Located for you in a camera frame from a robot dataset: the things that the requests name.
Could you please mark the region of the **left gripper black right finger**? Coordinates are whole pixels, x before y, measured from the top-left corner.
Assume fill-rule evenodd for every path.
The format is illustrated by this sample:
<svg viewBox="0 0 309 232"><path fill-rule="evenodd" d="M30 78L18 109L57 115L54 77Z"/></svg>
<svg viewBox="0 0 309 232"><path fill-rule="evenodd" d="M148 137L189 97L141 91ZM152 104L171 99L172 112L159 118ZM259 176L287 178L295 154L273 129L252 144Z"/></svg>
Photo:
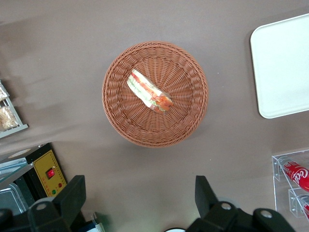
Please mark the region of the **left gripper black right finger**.
<svg viewBox="0 0 309 232"><path fill-rule="evenodd" d="M250 215L230 202L218 200L205 176L196 176L195 202L200 217L187 228L188 232L294 231L275 210L257 208Z"/></svg>

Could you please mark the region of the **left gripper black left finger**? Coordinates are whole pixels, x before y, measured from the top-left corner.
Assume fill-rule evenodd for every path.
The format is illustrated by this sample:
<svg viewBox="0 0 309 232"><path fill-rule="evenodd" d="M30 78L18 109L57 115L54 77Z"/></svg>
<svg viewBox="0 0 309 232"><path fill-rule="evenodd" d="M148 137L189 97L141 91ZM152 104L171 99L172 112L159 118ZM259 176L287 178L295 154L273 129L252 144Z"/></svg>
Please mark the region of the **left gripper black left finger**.
<svg viewBox="0 0 309 232"><path fill-rule="evenodd" d="M85 176L76 175L55 198L42 198L26 212L14 216L0 210L2 232L71 232L86 201Z"/></svg>

